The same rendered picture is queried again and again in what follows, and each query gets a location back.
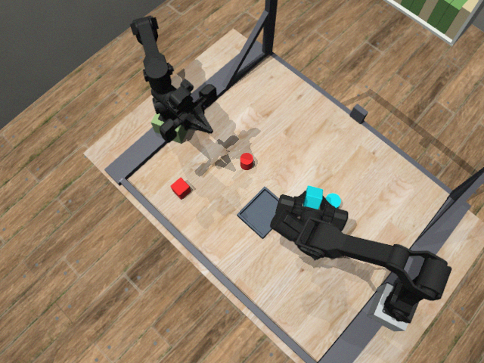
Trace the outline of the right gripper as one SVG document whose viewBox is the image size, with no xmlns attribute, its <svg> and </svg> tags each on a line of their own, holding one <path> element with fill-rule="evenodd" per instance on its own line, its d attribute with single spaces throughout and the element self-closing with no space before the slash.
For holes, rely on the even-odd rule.
<svg viewBox="0 0 484 363">
<path fill-rule="evenodd" d="M 209 107 L 216 101 L 216 87 L 211 84 L 207 84 L 199 91 L 200 98 L 197 101 L 193 102 L 187 99 L 186 102 L 184 102 L 183 105 L 180 106 L 178 115 L 170 108 L 170 106 L 166 102 L 166 100 L 175 90 L 176 88 L 172 89 L 166 94 L 165 98 L 163 99 L 163 106 L 165 106 L 170 113 L 172 111 L 172 113 L 175 114 L 177 118 L 174 121 L 172 121 L 171 119 L 167 119 L 167 121 L 165 121 L 164 124 L 160 126 L 160 134 L 162 135 L 162 138 L 167 143 L 170 143 L 177 136 L 176 129 L 180 125 L 184 126 L 185 131 L 187 131 L 188 129 L 193 129 L 212 134 L 213 129 L 208 123 L 206 117 L 204 116 L 204 106 Z M 194 114 L 196 118 L 192 114 Z"/>
</svg>

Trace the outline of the dark red cylinder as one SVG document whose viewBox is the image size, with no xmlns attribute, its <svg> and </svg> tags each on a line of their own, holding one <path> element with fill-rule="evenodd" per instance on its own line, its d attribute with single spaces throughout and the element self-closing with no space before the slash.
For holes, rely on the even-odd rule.
<svg viewBox="0 0 484 363">
<path fill-rule="evenodd" d="M 244 153 L 240 156 L 240 167 L 244 170 L 249 170 L 253 167 L 253 156 L 249 153 Z"/>
</svg>

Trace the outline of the teal cylinder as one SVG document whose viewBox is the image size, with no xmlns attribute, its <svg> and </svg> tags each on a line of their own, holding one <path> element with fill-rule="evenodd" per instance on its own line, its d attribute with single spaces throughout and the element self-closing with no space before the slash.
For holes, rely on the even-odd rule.
<svg viewBox="0 0 484 363">
<path fill-rule="evenodd" d="M 340 197 L 337 195 L 337 194 L 328 194 L 326 196 L 326 200 L 332 205 L 332 206 L 335 206 L 336 209 L 338 208 L 338 206 L 340 205 L 341 203 L 341 199 Z"/>
</svg>

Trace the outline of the teal cube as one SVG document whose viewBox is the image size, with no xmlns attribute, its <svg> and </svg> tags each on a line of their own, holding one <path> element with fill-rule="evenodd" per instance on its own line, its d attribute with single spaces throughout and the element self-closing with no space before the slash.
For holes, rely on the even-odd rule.
<svg viewBox="0 0 484 363">
<path fill-rule="evenodd" d="M 302 206 L 319 209 L 323 199 L 323 189 L 308 186 L 306 189 L 306 197 Z"/>
</svg>

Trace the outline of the red cube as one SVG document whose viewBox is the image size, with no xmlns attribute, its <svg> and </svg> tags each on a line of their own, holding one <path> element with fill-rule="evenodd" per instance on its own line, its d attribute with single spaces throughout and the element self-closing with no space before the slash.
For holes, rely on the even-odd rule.
<svg viewBox="0 0 484 363">
<path fill-rule="evenodd" d="M 175 183 L 171 185 L 172 191 L 180 198 L 184 198 L 191 192 L 190 186 L 182 179 L 179 178 Z"/>
</svg>

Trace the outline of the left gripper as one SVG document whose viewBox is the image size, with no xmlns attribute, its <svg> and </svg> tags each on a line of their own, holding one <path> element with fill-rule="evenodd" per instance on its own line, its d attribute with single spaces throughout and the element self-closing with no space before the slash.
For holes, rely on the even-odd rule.
<svg viewBox="0 0 484 363">
<path fill-rule="evenodd" d="M 303 206 L 305 196 L 306 191 L 304 191 L 298 197 L 291 197 L 282 194 L 279 198 L 278 206 L 275 213 L 277 213 L 280 209 L 285 208 L 295 217 L 300 216 L 300 220 L 303 222 L 306 222 L 307 218 L 310 216 L 321 221 L 330 222 L 333 225 L 337 226 L 341 231 L 344 229 L 349 218 L 349 213 L 347 211 L 343 209 L 336 209 L 335 206 L 332 206 L 324 196 L 320 205 L 320 209 Z"/>
</svg>

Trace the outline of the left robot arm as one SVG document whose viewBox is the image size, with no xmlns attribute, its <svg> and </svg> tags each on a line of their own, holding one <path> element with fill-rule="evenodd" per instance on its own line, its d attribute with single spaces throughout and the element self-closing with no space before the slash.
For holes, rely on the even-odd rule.
<svg viewBox="0 0 484 363">
<path fill-rule="evenodd" d="M 383 307 L 383 313 L 396 318 L 397 321 L 410 324 L 422 299 L 441 299 L 451 274 L 451 266 L 430 251 L 412 251 L 400 244 L 392 246 L 353 237 L 344 234 L 329 222 L 310 216 L 303 222 L 285 208 L 275 214 L 270 227 L 289 241 L 293 241 L 299 250 L 314 260 L 346 256 L 385 267 L 397 274 L 401 282 L 395 284 Z M 404 270 L 409 256 L 425 258 L 419 275 L 413 281 Z"/>
</svg>

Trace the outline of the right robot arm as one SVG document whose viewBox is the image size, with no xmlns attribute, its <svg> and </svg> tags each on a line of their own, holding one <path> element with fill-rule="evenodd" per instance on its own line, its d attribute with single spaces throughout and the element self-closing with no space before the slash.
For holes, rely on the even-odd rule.
<svg viewBox="0 0 484 363">
<path fill-rule="evenodd" d="M 157 29 L 159 29 L 157 19 L 155 17 L 153 18 L 152 16 L 147 16 L 133 20 L 132 22 L 133 23 L 130 24 L 132 33 L 133 35 L 136 35 L 138 42 L 144 47 L 145 58 L 143 60 L 143 74 L 145 81 L 149 81 L 151 86 L 151 94 L 154 97 L 152 98 L 154 109 L 157 114 L 160 113 L 158 120 L 165 122 L 167 121 L 167 119 L 171 119 L 172 121 L 174 121 L 177 116 L 173 113 L 170 113 L 168 109 L 163 106 L 163 99 L 165 98 L 166 94 L 175 88 L 173 85 L 171 85 L 172 80 L 170 77 L 174 69 L 171 64 L 166 63 L 165 56 L 159 53 L 156 44 L 158 38 Z M 152 24 L 154 27 L 152 27 Z M 189 101 L 193 101 L 190 93 L 193 89 L 194 86 L 189 81 L 184 79 L 181 82 L 180 87 L 177 88 L 169 96 L 169 99 L 166 100 L 170 108 L 177 115 L 180 106 L 183 105 L 183 103 L 186 102 L 187 99 Z"/>
</svg>

